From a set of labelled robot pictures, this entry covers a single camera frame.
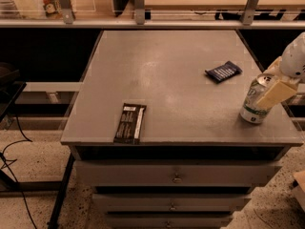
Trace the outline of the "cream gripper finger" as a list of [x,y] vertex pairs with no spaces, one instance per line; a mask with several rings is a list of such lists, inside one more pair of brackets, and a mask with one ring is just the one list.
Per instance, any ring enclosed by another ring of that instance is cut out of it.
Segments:
[[267,89],[258,97],[256,106],[264,110],[271,109],[274,105],[295,95],[296,91],[296,84],[290,84],[277,79],[271,82]]
[[280,62],[282,57],[279,56],[274,60],[274,62],[264,71],[264,73],[271,74],[273,76],[280,77],[282,75],[282,71],[280,70]]

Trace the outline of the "white rounded gripper body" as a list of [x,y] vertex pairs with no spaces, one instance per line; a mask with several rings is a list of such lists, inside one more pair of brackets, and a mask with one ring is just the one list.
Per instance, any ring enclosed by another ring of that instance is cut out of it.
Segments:
[[302,32],[285,48],[279,68],[286,76],[305,78],[305,32]]

